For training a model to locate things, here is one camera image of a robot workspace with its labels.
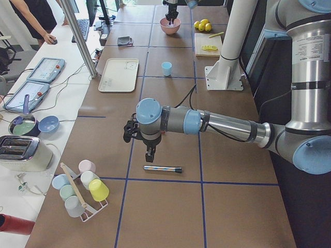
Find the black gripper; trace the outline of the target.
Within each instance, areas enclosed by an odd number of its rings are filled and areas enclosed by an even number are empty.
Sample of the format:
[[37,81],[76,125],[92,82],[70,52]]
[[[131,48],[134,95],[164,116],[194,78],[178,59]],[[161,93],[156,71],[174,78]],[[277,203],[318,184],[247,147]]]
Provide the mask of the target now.
[[157,138],[144,138],[135,115],[136,113],[133,113],[131,118],[127,121],[127,124],[124,126],[123,139],[126,143],[129,143],[132,138],[143,141],[147,146],[145,153],[146,162],[153,162],[156,146],[161,142],[161,134],[159,134]]
[[165,0],[165,4],[168,5],[168,13],[165,15],[168,25],[171,25],[171,20],[173,20],[173,26],[178,26],[178,12],[177,4],[178,0]]

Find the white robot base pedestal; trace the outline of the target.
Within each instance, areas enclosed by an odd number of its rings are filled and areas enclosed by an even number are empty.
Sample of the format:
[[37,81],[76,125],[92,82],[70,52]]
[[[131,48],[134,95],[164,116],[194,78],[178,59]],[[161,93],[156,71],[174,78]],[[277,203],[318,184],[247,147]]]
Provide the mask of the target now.
[[219,60],[205,67],[207,90],[243,90],[239,57],[257,0],[234,0]]

